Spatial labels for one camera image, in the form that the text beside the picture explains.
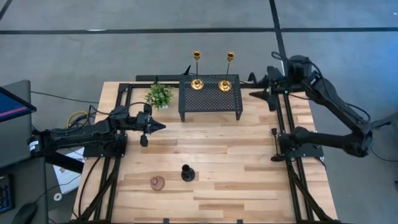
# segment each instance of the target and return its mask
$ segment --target monitor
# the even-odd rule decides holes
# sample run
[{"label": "monitor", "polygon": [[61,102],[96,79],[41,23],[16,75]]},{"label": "monitor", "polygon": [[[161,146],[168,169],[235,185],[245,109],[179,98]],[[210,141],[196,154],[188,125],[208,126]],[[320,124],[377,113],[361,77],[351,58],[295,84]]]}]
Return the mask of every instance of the monitor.
[{"label": "monitor", "polygon": [[0,87],[0,122],[36,111],[36,107]]}]

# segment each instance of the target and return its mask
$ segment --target potted plant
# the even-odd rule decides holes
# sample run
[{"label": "potted plant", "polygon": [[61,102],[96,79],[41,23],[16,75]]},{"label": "potted plant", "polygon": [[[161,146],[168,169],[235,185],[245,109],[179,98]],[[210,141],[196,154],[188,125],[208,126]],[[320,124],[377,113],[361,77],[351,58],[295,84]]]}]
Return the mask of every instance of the potted plant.
[{"label": "potted plant", "polygon": [[173,98],[171,91],[172,87],[163,84],[153,84],[150,86],[148,94],[145,99],[151,106],[157,109],[166,109],[169,107],[170,101]]}]

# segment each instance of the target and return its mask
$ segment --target wooden tabletop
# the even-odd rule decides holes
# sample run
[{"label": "wooden tabletop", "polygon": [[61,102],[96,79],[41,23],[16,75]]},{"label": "wooden tabletop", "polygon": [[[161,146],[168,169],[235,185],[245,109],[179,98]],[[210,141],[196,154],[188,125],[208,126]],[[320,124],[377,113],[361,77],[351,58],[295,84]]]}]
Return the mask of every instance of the wooden tabletop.
[{"label": "wooden tabletop", "polygon": [[[119,82],[104,83],[100,111],[114,108],[118,86]],[[131,103],[144,101],[147,91],[134,89]],[[128,131],[112,222],[162,223],[163,218],[172,223],[236,223],[237,219],[245,223],[295,222],[286,164],[270,161],[275,154],[271,128],[279,128],[277,115],[268,110],[266,102],[249,96],[252,91],[241,90],[240,121],[236,121],[234,112],[214,112],[186,113],[186,122],[182,123],[178,89],[174,89],[170,108],[153,112],[153,118],[167,127],[148,137],[148,147],[139,145],[141,133]],[[290,97],[290,104],[295,124],[314,130],[308,101]],[[142,105],[129,109],[131,116],[138,111],[142,111]],[[96,121],[105,117],[98,114]],[[75,213],[81,186],[95,160],[89,158],[84,166]],[[98,192],[103,161],[99,161],[88,180],[82,210]],[[310,193],[326,214],[337,218],[325,168],[312,158],[304,158],[303,163]],[[194,181],[181,179],[184,164],[195,170]],[[149,180],[157,175],[166,179],[160,192],[149,185]],[[302,216],[306,218],[301,194],[299,197]],[[102,211],[107,203],[108,194]]]}]

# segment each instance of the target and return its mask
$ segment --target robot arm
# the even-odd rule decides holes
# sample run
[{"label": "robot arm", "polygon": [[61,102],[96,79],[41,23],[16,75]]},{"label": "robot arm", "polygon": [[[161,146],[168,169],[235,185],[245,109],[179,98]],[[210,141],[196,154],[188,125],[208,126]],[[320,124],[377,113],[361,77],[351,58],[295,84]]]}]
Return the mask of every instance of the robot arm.
[{"label": "robot arm", "polygon": [[313,133],[303,127],[296,127],[290,134],[282,134],[279,137],[281,148],[299,148],[306,143],[322,146],[337,147],[346,153],[364,157],[368,154],[373,137],[371,123],[365,121],[336,92],[335,87],[322,76],[319,69],[311,71],[314,65],[304,56],[293,56],[289,60],[290,76],[283,76],[278,69],[269,67],[267,86],[264,91],[251,93],[251,96],[266,100],[271,111],[276,110],[275,100],[280,93],[304,91],[309,100],[327,107],[338,119],[352,130],[351,134],[338,136],[332,134]]},{"label": "robot arm", "polygon": [[93,125],[77,128],[45,130],[29,139],[30,151],[33,157],[49,156],[59,149],[69,147],[85,147],[85,157],[120,156],[124,153],[127,136],[118,130],[142,131],[140,144],[146,147],[146,134],[151,134],[165,125],[153,120],[151,108],[144,106],[144,112],[138,112],[136,117],[129,115],[127,106],[118,106],[109,116]]}]

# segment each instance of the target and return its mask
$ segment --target perforated metal platform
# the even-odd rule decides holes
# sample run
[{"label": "perforated metal platform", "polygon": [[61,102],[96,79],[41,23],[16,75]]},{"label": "perforated metal platform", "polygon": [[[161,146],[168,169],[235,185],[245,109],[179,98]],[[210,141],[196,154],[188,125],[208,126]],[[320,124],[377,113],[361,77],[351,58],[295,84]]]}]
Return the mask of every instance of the perforated metal platform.
[{"label": "perforated metal platform", "polygon": [[[205,83],[201,90],[191,87],[192,80],[200,78]],[[218,82],[229,80],[232,89],[223,92]],[[243,111],[239,75],[182,75],[179,86],[178,112],[185,121],[185,112],[235,111],[239,120]]]}]

